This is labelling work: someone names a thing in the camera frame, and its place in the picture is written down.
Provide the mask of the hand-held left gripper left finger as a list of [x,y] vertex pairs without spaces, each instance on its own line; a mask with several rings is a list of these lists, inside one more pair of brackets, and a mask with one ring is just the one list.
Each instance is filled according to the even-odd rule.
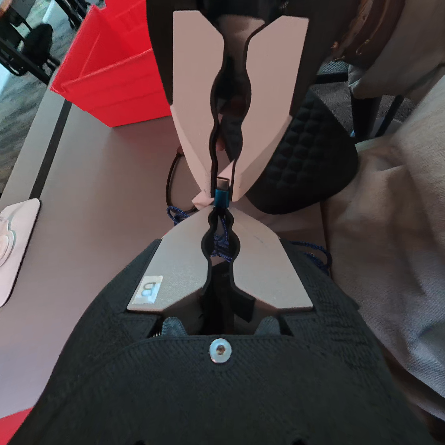
[[202,296],[209,282],[211,260],[203,251],[210,230],[208,206],[169,230],[155,249],[127,310],[178,318],[188,334],[204,326]]

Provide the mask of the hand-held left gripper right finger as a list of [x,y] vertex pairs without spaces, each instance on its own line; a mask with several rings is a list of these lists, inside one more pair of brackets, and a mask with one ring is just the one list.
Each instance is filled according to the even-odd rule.
[[266,316],[312,311],[308,292],[275,232],[236,208],[229,212],[236,247],[230,280],[237,317],[259,322]]

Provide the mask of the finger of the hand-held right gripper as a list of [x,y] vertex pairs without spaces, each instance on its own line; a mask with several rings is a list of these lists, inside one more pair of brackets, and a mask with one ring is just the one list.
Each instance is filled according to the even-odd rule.
[[171,114],[189,169],[205,195],[214,195],[216,130],[214,84],[223,67],[222,34],[201,12],[173,13]]
[[233,166],[233,202],[257,181],[291,122],[309,19],[281,16],[247,42],[246,73],[250,104],[242,120],[242,149]]

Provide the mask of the person's right hand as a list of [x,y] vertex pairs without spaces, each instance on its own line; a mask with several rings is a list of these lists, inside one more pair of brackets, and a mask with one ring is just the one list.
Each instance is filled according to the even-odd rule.
[[331,47],[328,60],[341,60],[368,69],[391,38],[404,0],[362,0],[345,33]]

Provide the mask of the black quilted office chair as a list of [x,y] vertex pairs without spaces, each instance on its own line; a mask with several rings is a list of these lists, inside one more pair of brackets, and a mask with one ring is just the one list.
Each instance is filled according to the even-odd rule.
[[289,214],[332,197],[353,180],[358,170],[355,143],[383,136],[404,96],[394,98],[376,130],[381,97],[350,97],[353,132],[349,134],[325,103],[308,90],[264,171],[246,192],[257,210]]

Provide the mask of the red plastic bin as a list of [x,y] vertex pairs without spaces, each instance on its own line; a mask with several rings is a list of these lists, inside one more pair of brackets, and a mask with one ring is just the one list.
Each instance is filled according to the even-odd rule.
[[170,116],[149,39],[146,1],[92,5],[51,90],[108,127]]

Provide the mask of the person's grey clothing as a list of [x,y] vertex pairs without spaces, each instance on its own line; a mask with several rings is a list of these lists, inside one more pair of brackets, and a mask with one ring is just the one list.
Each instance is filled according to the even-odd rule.
[[325,204],[334,281],[359,305],[411,404],[444,421],[445,80],[393,134],[356,145]]

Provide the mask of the white flat pad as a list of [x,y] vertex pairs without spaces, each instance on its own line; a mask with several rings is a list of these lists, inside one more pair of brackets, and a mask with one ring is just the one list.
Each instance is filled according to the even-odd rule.
[[9,300],[32,236],[41,202],[28,199],[0,213],[0,306]]

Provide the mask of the red plastic item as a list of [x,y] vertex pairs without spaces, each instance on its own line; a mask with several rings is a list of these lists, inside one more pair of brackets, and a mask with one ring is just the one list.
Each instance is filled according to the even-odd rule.
[[32,408],[19,411],[0,419],[0,444],[6,445],[23,424]]

